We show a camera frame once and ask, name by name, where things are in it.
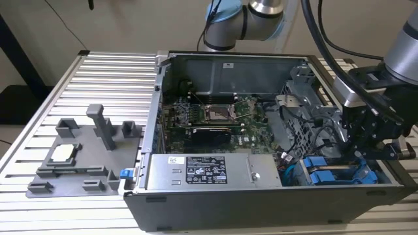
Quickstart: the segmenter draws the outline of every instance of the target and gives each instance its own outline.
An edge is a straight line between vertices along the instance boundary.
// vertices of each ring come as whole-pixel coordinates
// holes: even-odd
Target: metal slotted surface
[[[119,196],[36,198],[25,197],[27,185],[48,152],[62,117],[74,117],[82,124],[91,103],[102,103],[104,116],[114,124],[132,119],[146,125],[150,93],[154,85],[151,54],[91,52],[78,57],[39,113],[0,160],[0,231],[11,235],[146,234]],[[339,60],[349,70],[353,65]],[[409,142],[418,151],[418,132]],[[402,162],[418,181],[418,160]],[[375,207],[349,225],[298,226],[216,231],[188,234],[418,234],[418,194],[393,206]]]

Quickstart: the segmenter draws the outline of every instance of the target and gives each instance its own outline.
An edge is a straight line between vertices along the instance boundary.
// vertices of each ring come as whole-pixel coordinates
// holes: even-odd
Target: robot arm
[[[223,0],[219,6],[218,4],[219,0],[215,0],[214,15],[208,6],[206,51],[234,50],[236,40],[267,40],[282,31],[285,21],[282,0],[251,0],[248,5],[242,5],[240,0]]]
[[[343,104],[342,126],[347,141],[342,146],[346,159],[402,160],[415,157],[405,141],[418,122],[411,102],[418,98],[418,8],[414,10],[385,62],[353,69],[349,74],[337,64],[325,45],[313,17],[309,0],[301,0],[306,23],[317,47],[337,74],[334,92]]]

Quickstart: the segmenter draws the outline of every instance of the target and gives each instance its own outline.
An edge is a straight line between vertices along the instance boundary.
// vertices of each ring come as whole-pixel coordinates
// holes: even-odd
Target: gray wall
[[[90,11],[87,0],[49,0],[90,50],[122,52],[195,50],[208,2],[95,0]],[[329,36],[346,48],[383,55],[413,6],[407,0],[325,0]],[[44,81],[55,84],[83,49],[80,43],[43,0],[0,0],[0,13]],[[274,47],[275,41],[238,42],[236,49],[273,53]],[[301,10],[283,52],[319,55]],[[23,81],[0,52],[0,89],[12,83]]]

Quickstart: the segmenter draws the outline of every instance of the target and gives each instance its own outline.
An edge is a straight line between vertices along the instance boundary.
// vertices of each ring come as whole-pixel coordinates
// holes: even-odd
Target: power supply label
[[[224,157],[187,157],[186,182],[188,184],[227,184]]]

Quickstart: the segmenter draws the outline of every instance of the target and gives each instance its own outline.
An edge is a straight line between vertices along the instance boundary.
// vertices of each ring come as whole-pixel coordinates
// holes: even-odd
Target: black wire
[[[318,30],[318,26],[315,23],[315,18],[313,14],[311,4],[309,0],[301,0],[302,3],[302,9],[303,9],[303,15],[305,20],[307,24],[307,28],[311,32],[318,50],[330,66],[333,71],[335,72],[339,79],[343,81],[343,83],[351,88],[351,90],[358,94],[358,96],[362,98],[363,102],[367,104],[367,106],[375,110],[382,116],[387,117],[393,121],[398,122],[399,124],[403,123],[403,118],[401,118],[397,113],[382,103],[377,101],[377,99],[365,91],[365,89],[359,86],[359,84],[355,82],[355,80],[346,74],[346,72],[342,70],[341,66],[338,65],[330,51],[327,48],[327,45],[325,43],[325,40],[321,36],[321,32]]]
[[[335,139],[335,141],[337,141],[338,147],[341,147],[341,146],[342,146],[342,140],[341,140],[341,138],[339,138],[337,129],[335,129],[335,127],[334,127],[333,125],[323,125],[323,126],[318,129],[318,131],[315,132],[315,135],[314,135],[314,139],[313,139],[311,145],[315,146],[318,136],[319,136],[321,132],[322,132],[325,129],[327,129],[327,128],[331,130],[331,133],[333,133],[334,139]]]
[[[319,26],[319,30],[321,30],[321,34],[325,38],[325,42],[338,51],[349,54],[349,55],[354,55],[354,56],[358,56],[358,57],[363,57],[363,58],[367,58],[367,59],[373,59],[373,60],[381,60],[383,61],[383,57],[381,56],[375,56],[375,55],[369,55],[369,54],[363,54],[363,53],[358,53],[358,52],[354,52],[354,51],[350,51],[342,47],[339,47],[338,45],[335,45],[329,37],[327,37],[327,34],[326,34],[326,30],[325,30],[325,26],[323,26],[323,22],[322,22],[322,3],[323,3],[323,0],[319,0],[318,1],[318,26]]]
[[[315,152],[319,151],[323,147],[326,147],[326,146],[329,146],[329,145],[331,145],[331,144],[337,144],[337,145],[338,145],[338,143],[335,143],[335,142],[323,143],[323,144],[321,144],[319,146],[317,146],[317,147],[310,151],[310,153],[309,153],[307,155],[315,153]]]
[[[0,140],[0,142],[3,142],[3,143],[5,143],[5,144],[12,145],[12,143],[11,143],[11,142],[8,142],[8,141]]]
[[[59,19],[60,19],[63,25],[66,26],[66,28],[68,29],[70,33],[71,33],[72,36],[79,40],[80,44],[83,45],[84,49],[87,50],[87,47],[86,47],[84,43],[82,42],[82,40],[79,39],[79,37],[75,35],[75,33],[74,33],[74,32],[71,31],[71,29],[68,28],[68,26],[67,26],[67,24],[66,24],[63,18],[60,17],[57,11],[53,9],[53,7],[52,7],[51,4],[48,3],[48,1],[47,1],[47,0],[44,0],[44,1],[45,1],[45,3],[48,4],[48,6],[51,7],[51,9],[53,10],[56,16],[59,17]]]
[[[289,149],[289,150],[285,150],[285,153],[290,153],[290,152],[294,150],[295,146],[297,146],[297,132],[295,132],[295,130],[291,128],[290,125],[286,124],[286,126],[287,126],[287,128],[290,129],[290,131],[293,132],[293,136],[294,136],[294,144],[293,144],[293,146],[290,146],[290,149]]]
[[[210,22],[212,21],[212,19],[215,18],[215,15],[218,13],[218,8],[219,8],[219,5],[220,5],[220,2],[222,0],[219,0],[215,8],[214,8],[214,11],[212,11],[212,7],[214,7],[214,0],[211,0],[211,4],[210,4],[210,11],[208,11],[208,18],[207,18],[207,22],[206,22],[206,25],[204,25],[204,29],[203,29],[203,32],[200,34],[200,37],[199,37],[199,40],[198,40],[198,44],[196,44],[196,51],[199,51],[199,44],[200,44],[200,41],[202,41],[202,38],[203,38],[203,42],[206,41],[206,33],[207,33],[207,30],[208,30],[208,27],[210,27]]]
[[[306,122],[306,123],[315,123],[314,120],[307,120],[307,119],[299,117],[297,114],[294,114],[293,111],[290,111],[290,109],[287,108],[287,106],[281,105],[279,110],[281,110],[281,109],[285,109],[285,110],[287,111],[289,115],[293,116],[293,117],[294,117],[295,119],[298,119],[299,121]]]
[[[200,44],[202,38],[204,36],[204,33],[206,33],[208,25],[210,25],[210,15],[211,15],[212,8],[214,8],[214,0],[211,0],[211,3],[210,3],[208,17],[207,17],[207,21],[204,23],[204,28],[203,28],[203,31],[202,31],[202,34],[200,34],[200,37],[199,37],[199,40],[198,40],[196,51],[199,51],[199,44]]]

